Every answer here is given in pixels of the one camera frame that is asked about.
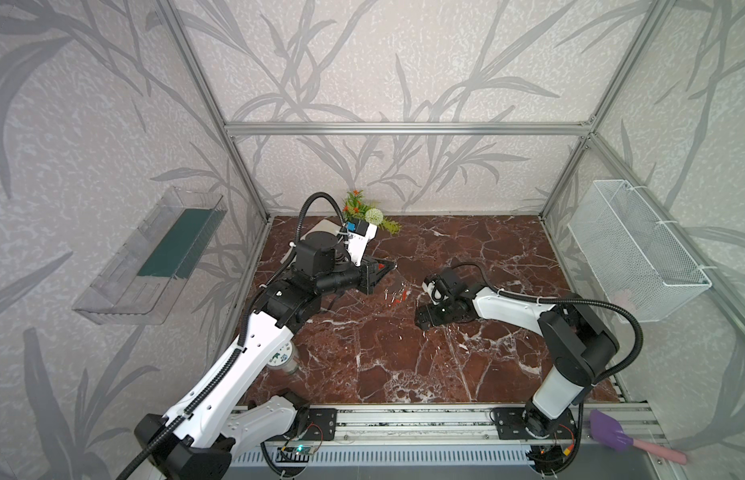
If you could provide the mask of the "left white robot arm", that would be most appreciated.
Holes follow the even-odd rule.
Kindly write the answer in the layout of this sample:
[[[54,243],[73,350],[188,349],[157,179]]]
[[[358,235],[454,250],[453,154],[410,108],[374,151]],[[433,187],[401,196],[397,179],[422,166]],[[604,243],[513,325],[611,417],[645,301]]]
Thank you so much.
[[[129,478],[150,462],[168,479],[220,479],[234,458],[294,425],[300,404],[276,396],[236,414],[234,408],[268,362],[320,312],[324,296],[354,289],[372,293],[396,267],[366,254],[377,233],[312,232],[294,242],[284,270],[250,306],[238,337],[182,400],[165,414],[148,414],[134,436],[140,453],[122,472]]]

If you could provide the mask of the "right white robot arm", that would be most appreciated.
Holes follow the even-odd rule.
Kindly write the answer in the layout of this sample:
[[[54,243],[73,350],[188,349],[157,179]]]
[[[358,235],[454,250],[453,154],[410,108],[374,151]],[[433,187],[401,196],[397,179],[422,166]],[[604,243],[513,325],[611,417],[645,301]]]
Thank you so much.
[[[434,278],[423,284],[429,300],[417,309],[424,330],[469,320],[494,320],[517,326],[544,339],[552,369],[525,406],[524,428],[546,438],[565,419],[565,411],[585,399],[620,350],[617,338],[578,296],[565,302],[512,298],[488,286]]]

